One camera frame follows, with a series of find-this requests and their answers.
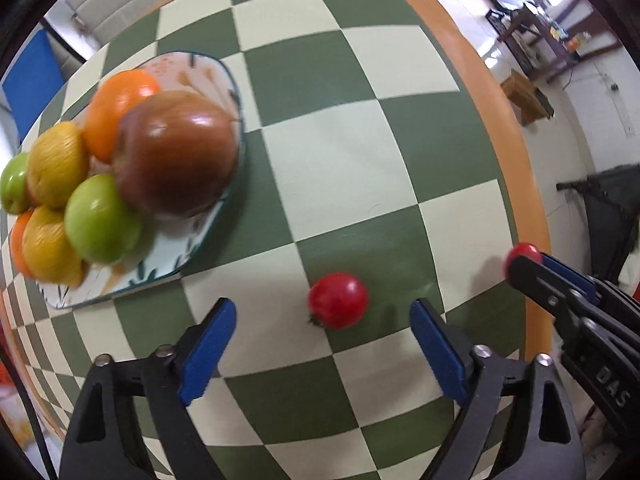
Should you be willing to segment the yellow pear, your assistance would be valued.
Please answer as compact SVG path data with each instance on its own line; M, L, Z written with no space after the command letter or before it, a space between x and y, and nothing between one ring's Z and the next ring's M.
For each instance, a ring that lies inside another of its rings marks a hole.
M59 122L32 144L26 181L37 205L61 209L88 172L89 154L80 128L73 122Z
M77 287L84 279L84 262L67 239L62 211L44 205L35 208L22 248L26 266L37 281Z

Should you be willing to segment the blue folded mat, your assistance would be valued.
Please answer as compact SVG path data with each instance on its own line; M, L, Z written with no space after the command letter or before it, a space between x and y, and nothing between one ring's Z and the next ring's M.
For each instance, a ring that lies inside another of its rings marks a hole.
M12 110L19 144L24 142L35 120L63 84L47 32L39 29L17 57L2 84Z

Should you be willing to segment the green white checkered tablecloth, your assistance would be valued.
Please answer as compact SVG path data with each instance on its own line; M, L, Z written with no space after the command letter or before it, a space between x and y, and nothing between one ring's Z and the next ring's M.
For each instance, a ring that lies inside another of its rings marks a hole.
M508 101L437 0L172 0L81 66L29 136L178 50L219 58L239 86L243 177L168 283L55 311L2 258L3 316L44 423L64 434L96 356L146 356L226 296L238 325L189 410L226 477L421 477L456 408L411 333L413 300L503 356L534 346L502 259L547 227ZM315 326L309 291L340 272L366 286L367 311Z

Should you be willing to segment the dark wooden chair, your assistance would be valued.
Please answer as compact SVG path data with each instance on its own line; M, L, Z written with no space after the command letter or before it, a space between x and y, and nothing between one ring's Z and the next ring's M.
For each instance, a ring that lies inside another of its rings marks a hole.
M506 46L531 81L544 79L552 84L578 65L624 46L596 10L573 25L561 24L582 0L570 0L556 18L537 0L489 1L495 9L485 18L495 29L498 44Z

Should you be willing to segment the large dark red apple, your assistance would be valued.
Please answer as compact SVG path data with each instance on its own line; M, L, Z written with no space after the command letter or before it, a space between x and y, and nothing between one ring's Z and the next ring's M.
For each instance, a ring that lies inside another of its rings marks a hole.
M120 121L112 167L124 199L161 219L213 206L239 158L235 118L199 94L171 90L143 100Z

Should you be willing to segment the oval floral ceramic plate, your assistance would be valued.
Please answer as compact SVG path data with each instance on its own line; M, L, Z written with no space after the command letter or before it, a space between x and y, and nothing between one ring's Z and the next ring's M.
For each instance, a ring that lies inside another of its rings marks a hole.
M52 309L85 307L178 278L213 232L229 195L236 188L243 166L245 125L240 89L228 66L207 54L172 51L154 56L139 67L153 74L160 88L199 91L231 114L234 119L232 132L238 144L231 180L213 206L192 218L150 220L140 245L132 254L114 266L89 266L81 285L73 288L39 282L38 292Z

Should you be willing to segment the cherry tomato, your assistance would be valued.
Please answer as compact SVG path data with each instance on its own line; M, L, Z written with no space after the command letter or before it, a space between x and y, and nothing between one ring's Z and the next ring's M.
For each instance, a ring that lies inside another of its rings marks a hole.
M311 287L307 304L309 321L329 330L344 330L366 313L369 293L363 282L350 273L332 273Z
M512 262L518 257L526 257L536 263L542 263L542 253L534 244L519 242L510 249L510 252L506 254L506 258L503 260L503 274L506 280L509 278L509 269Z

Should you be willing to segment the white padded chair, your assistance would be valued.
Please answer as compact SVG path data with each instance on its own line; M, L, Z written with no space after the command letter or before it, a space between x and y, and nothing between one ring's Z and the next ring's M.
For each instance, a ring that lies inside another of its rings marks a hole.
M96 51L113 40L153 6L164 0L58 0L47 12L44 20L51 27L47 32L58 64L73 70L79 64L64 38L71 32L82 46L78 54L87 49Z

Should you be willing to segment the orange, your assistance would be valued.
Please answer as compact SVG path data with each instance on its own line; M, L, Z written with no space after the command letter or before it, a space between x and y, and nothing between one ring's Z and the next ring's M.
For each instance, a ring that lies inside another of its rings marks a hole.
M99 86L86 109L81 133L89 153L109 165L122 118L140 102L160 92L160 83L145 70L124 70Z
M10 251L15 269L25 278L33 280L34 274L29 269L23 254L23 238L26 226L32 218L33 209L26 210L17 217L10 235Z

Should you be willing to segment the green apple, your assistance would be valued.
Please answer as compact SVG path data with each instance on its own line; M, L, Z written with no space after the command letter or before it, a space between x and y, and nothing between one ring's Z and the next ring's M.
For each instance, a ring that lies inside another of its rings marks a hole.
M29 154L15 155L1 174L1 206L8 214L22 214L30 207L26 174Z
M70 196L64 226L70 244L81 258L109 266L137 247L143 221L120 194L114 177L96 174Z

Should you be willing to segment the small wooden stool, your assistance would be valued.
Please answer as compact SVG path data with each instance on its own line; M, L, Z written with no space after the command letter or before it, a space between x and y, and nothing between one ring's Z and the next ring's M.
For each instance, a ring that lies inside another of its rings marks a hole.
M501 83L506 98L520 111L520 123L528 126L541 119L551 119L555 110L547 96L527 77L511 70L510 76Z

